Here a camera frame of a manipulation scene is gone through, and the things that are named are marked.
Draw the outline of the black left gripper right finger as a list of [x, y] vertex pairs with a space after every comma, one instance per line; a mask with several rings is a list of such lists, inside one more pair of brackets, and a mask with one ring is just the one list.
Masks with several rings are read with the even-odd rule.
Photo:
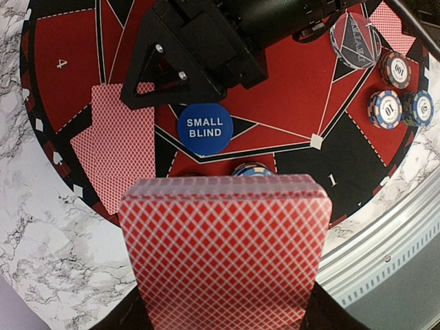
[[320, 285], [315, 285], [304, 316], [304, 329], [368, 330], [369, 328], [343, 309]]

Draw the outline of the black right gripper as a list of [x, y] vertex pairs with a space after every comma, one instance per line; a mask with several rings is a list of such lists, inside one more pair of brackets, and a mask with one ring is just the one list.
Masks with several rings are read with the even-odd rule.
[[131, 110], [213, 103], [268, 78], [265, 50], [319, 39], [357, 1], [157, 1], [141, 21], [120, 99]]

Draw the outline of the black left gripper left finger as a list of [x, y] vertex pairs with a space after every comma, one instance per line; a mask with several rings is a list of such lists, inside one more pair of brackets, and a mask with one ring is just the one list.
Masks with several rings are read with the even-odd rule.
[[106, 317], [91, 327], [92, 330], [148, 328], [149, 316], [138, 289], [132, 289]]

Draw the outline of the blue small blind button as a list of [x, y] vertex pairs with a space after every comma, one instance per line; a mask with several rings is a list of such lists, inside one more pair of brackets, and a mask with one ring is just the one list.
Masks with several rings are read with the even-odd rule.
[[190, 104], [178, 119], [177, 132], [180, 142], [189, 151], [209, 156], [229, 145], [234, 124], [230, 113], [218, 103]]

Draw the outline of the red playing card deck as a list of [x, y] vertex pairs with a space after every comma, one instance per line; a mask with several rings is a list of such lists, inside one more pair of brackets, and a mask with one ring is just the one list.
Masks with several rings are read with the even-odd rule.
[[141, 179], [119, 220], [154, 329], [298, 329], [332, 202], [308, 175]]

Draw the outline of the red brown poker chip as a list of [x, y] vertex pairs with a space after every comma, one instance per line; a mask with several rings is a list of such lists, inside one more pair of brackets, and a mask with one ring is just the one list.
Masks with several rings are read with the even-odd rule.
[[381, 57], [379, 72], [388, 86], [405, 89], [409, 86], [412, 71], [405, 56], [399, 52], [388, 52]]

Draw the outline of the single red playing card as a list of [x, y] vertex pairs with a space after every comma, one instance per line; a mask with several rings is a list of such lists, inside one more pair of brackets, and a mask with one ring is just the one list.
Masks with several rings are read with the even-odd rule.
[[95, 151], [92, 127], [73, 137], [70, 143], [104, 210], [109, 215], [116, 214], [124, 192], [134, 181], [121, 175], [105, 174], [103, 166], [107, 163]]

